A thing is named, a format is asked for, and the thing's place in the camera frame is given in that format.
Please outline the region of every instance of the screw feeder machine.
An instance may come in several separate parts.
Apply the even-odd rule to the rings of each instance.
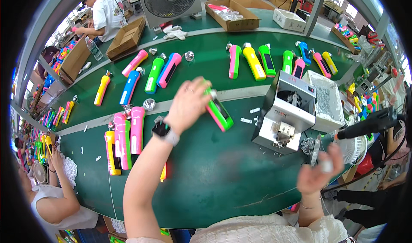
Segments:
[[[296,152],[301,133],[315,124],[315,102],[314,87],[280,71],[266,93],[252,141],[281,154]]]

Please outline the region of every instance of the electric fan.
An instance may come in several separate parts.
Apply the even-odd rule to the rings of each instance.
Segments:
[[[40,184],[47,184],[47,173],[42,164],[36,161],[33,164],[33,176]]]
[[[200,0],[140,0],[147,24],[154,28],[181,16],[202,11]]]
[[[344,164],[360,164],[368,150],[368,139],[366,135],[341,140],[335,139],[334,142],[340,146]]]

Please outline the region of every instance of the water bottle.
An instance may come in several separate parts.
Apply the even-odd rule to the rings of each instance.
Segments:
[[[102,52],[100,51],[100,49],[97,47],[96,43],[95,43],[93,40],[91,40],[91,39],[89,38],[89,36],[87,36],[87,37],[85,38],[85,40],[86,40],[87,48],[89,49],[89,51],[91,52],[91,54],[94,56],[94,58],[95,58],[96,60],[102,59],[102,58],[103,58],[103,54],[102,54]]]

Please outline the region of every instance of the red scissors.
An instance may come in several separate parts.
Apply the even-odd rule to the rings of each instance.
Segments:
[[[373,44],[375,46],[379,46],[379,47],[384,47],[385,44],[381,42],[381,40],[377,39],[378,34],[374,31],[370,31],[368,33],[368,41],[370,44]]]

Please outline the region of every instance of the white glove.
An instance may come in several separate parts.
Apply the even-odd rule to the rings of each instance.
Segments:
[[[171,38],[178,38],[180,40],[185,40],[186,36],[188,35],[187,32],[182,31],[182,27],[168,25],[166,28],[163,29],[163,32],[166,34],[163,36],[163,39],[171,39]]]

